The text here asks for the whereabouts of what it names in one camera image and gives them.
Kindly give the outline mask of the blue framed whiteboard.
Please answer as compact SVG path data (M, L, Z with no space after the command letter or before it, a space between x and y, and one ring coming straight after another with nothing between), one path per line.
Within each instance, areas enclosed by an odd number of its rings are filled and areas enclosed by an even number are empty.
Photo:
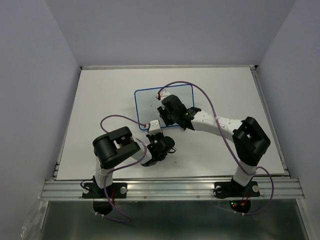
M178 124L166 126L161 119L157 110L161 106L161 102L157 100L156 96L160 87L138 89L134 92L135 108L137 120L141 124L149 124L150 121L159 120L161 128L173 128ZM164 91L177 96L186 108L195 106L194 89L188 84L176 84L168 86Z

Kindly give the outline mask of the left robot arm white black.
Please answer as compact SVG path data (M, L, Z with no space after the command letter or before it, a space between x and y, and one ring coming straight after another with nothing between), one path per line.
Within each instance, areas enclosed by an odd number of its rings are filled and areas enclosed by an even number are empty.
M149 144L135 138L131 130L121 127L97 137L92 145L96 157L93 176L94 189L100 197L111 193L113 174L110 172L128 158L133 158L143 167L151 167L163 161L168 154L176 152L175 141L163 134L161 127L150 123L146 137Z

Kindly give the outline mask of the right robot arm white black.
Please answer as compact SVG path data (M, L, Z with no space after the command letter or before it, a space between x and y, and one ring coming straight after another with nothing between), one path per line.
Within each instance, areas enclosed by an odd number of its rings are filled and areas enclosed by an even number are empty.
M166 126L179 125L183 129L206 132L222 137L228 150L229 142L234 144L237 169L230 182L231 192L242 195L248 190L258 163L269 148L271 141L253 117L244 120L229 119L210 114L200 108L187 108L174 94L160 93L157 99L161 106L157 109Z

